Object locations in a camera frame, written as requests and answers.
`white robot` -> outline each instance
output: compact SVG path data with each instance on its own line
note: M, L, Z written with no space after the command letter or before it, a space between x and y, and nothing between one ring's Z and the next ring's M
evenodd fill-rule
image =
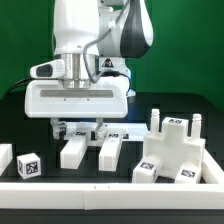
M123 9L114 11L113 5ZM125 59L142 57L152 45L145 0L55 0L53 31L55 60L31 68L35 80L27 87L26 114L50 118L55 138L79 142L86 132L85 146L77 146L83 153L88 145L102 146L109 136L118 135L120 142L127 129L109 130L103 118L127 115L130 72ZM96 123L71 124L63 118L94 118Z

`white plastic part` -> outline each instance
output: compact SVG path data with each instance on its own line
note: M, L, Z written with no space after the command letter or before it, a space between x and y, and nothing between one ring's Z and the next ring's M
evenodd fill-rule
M39 77L37 75L37 69L40 68L41 66L44 65L49 65L52 66L53 73L52 76L50 77ZM57 59L51 62L47 62L44 64L40 64L37 66L34 66L30 69L30 75L34 79L57 79L57 78L62 78L65 75L65 62L62 59Z
M141 16L142 16L142 28L145 36L145 40L149 46L152 45L153 42L153 27L151 20L149 18L149 14L146 9L145 0L140 0L141 5Z
M12 145L0 144L0 176L12 161Z
M200 139L200 135L201 135L201 115L194 114L191 128L191 139L198 140Z
M126 77L104 77L85 91L105 90L111 97L91 97L91 94L88 97L87 93L76 97L74 90L70 91L72 96L65 97L60 95L60 91L65 90L62 81L35 80L27 87L25 112L29 117L37 118L123 118L127 114L128 83ZM45 90L56 91L56 96L43 96Z
M99 154L99 170L116 171L123 139L122 129L109 129Z
M87 149L87 130L79 129L60 153L61 168L78 169Z
M153 28L151 20L149 18L145 0L139 0L140 10L141 10L141 21L142 24L139 24L143 29L143 35L146 43L151 46L153 42ZM101 42L98 43L98 49L100 55L105 55L108 57L121 57L121 37L123 33L123 28L125 26L127 17L130 11L130 3L128 4L126 10L121 16L119 22L116 24L116 27L113 26L111 33L104 38ZM114 11L111 13L101 13L100 16L100 35L104 34L108 30L108 24L115 21L120 14L120 11Z
M159 110L153 109L151 115L151 126L150 126L150 134L157 136L159 134Z
M97 127L97 123L95 122L66 122L66 135L64 137L65 140L68 140L72 134L76 131L77 128L86 128L91 131L95 131ZM123 141L128 142L142 142L145 134L148 132L148 128L146 124L131 124L131 123L103 123L101 128L98 131L98 134L105 137L104 133L108 131L110 128L122 129L125 134L128 134L128 138L123 138ZM101 139L91 141L90 136L88 137L88 146L102 146L103 141Z
M97 1L56 0L54 8L55 55L83 53L85 45L99 35ZM88 54L98 55L96 45Z
M210 184L0 183L0 208L224 209L223 175L205 150L202 177Z
M154 183L162 167L156 156L144 157L133 171L132 183Z
M18 173L23 179L41 175L40 158L35 153L17 156Z
M163 161L159 176L175 179L182 164L201 167L205 139L200 139L200 127L193 125L193 138L188 137L188 120L165 118L158 132L158 111L152 111L152 132L144 138L143 158L158 155Z
M224 172L207 150L204 151L202 177L208 184L223 184Z
M224 209L223 185L114 184L85 191L85 209Z
M175 184L198 184L201 180L201 167L183 164L175 178Z

